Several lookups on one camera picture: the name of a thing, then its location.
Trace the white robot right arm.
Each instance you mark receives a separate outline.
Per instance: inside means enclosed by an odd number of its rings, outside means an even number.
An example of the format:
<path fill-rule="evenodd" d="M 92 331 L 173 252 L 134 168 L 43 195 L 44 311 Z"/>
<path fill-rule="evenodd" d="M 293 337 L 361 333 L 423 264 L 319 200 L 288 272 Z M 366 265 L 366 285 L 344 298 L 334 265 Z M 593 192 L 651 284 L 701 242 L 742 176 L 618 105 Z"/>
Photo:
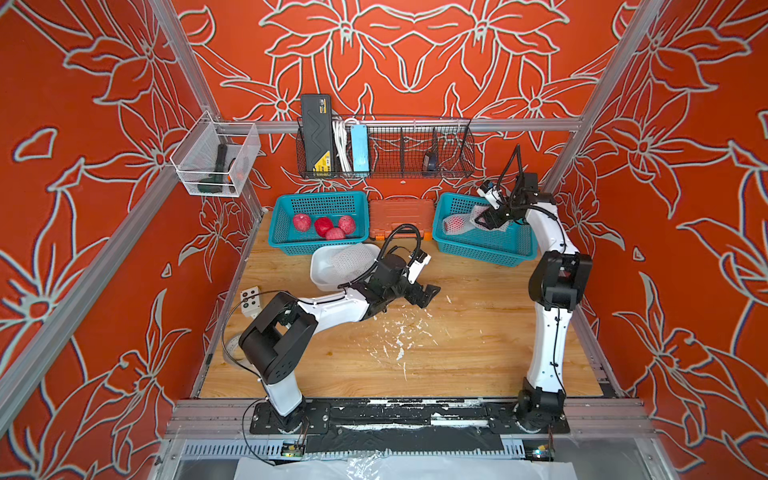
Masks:
<path fill-rule="evenodd" d="M 496 230 L 507 222 L 524 223 L 532 229 L 541 253 L 528 284 L 536 313 L 533 357 L 515 407 L 519 427 L 538 433 L 564 417 L 567 330 L 583 299 L 593 261 L 569 239 L 554 197 L 539 191 L 535 174 L 518 174 L 509 195 L 499 182 L 487 180 L 478 195 L 489 203 L 476 217 L 478 225 Z"/>

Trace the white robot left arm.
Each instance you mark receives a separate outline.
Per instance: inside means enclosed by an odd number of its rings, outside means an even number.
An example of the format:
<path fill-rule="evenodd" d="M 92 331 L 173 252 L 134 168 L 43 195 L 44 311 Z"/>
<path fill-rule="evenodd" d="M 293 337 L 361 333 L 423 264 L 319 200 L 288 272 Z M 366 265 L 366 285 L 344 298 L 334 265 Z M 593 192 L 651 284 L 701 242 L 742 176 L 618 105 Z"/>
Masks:
<path fill-rule="evenodd" d="M 255 368 L 273 411 L 288 420 L 303 407 L 294 371 L 315 334 L 369 320 L 400 298 L 426 308 L 440 292 L 436 285 L 418 283 L 430 260 L 422 250 L 408 259 L 386 253 L 338 294 L 304 299 L 277 292 L 239 338 L 239 347 Z"/>

